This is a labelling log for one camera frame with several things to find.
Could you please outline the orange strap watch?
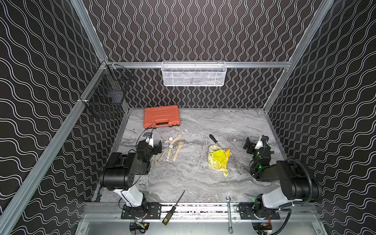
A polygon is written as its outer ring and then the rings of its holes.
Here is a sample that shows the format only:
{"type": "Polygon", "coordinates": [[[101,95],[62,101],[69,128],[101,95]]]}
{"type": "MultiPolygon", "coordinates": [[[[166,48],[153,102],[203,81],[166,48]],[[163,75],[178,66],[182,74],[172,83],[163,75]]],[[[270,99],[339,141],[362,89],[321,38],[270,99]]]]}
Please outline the orange strap watch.
{"type": "Polygon", "coordinates": [[[178,144],[178,148],[177,148],[177,150],[176,150],[176,152],[175,152],[175,155],[174,155],[174,157],[173,157],[173,161],[174,161],[174,162],[176,161],[177,156],[178,156],[178,154],[179,154],[179,152],[180,152],[180,150],[181,150],[181,148],[182,148],[183,145],[184,145],[183,142],[179,142],[179,144],[178,144]]]}

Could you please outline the yellow green white towel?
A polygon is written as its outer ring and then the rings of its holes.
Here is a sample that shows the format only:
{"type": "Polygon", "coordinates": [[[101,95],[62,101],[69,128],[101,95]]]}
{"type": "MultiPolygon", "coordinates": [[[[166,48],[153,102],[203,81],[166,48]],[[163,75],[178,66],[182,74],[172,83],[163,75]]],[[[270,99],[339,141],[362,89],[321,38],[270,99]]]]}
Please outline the yellow green white towel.
{"type": "Polygon", "coordinates": [[[222,172],[224,177],[229,175],[227,164],[230,157],[230,149],[223,149],[217,145],[211,145],[208,147],[208,167],[218,172],[222,172]]]}

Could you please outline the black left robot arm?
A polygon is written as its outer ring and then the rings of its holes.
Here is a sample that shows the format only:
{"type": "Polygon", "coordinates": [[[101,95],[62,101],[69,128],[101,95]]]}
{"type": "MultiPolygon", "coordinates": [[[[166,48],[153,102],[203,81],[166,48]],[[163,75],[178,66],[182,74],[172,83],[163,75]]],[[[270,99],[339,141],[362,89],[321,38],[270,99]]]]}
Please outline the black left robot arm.
{"type": "Polygon", "coordinates": [[[154,128],[154,124],[148,126],[146,129],[151,131],[143,131],[136,148],[128,154],[112,153],[99,178],[100,186],[119,195],[124,201],[121,209],[135,220],[147,218],[150,214],[146,196],[136,184],[142,175],[149,174],[151,158],[162,152],[162,143],[154,144],[154,128]]]}

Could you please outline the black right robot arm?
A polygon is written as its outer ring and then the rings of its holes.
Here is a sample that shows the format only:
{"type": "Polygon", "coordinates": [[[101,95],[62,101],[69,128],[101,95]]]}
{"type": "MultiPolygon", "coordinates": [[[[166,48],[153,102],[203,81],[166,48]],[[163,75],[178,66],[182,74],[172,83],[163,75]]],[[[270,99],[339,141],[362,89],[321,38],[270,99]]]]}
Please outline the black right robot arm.
{"type": "Polygon", "coordinates": [[[275,218],[279,209],[295,203],[313,202],[322,196],[322,188],[310,175],[306,165],[296,159],[277,161],[271,164],[274,153],[268,144],[269,137],[262,135],[253,143],[246,139],[243,149],[252,154],[249,164],[251,176],[258,182],[279,181],[280,186],[268,193],[260,194],[247,212],[258,219],[275,218]]]}

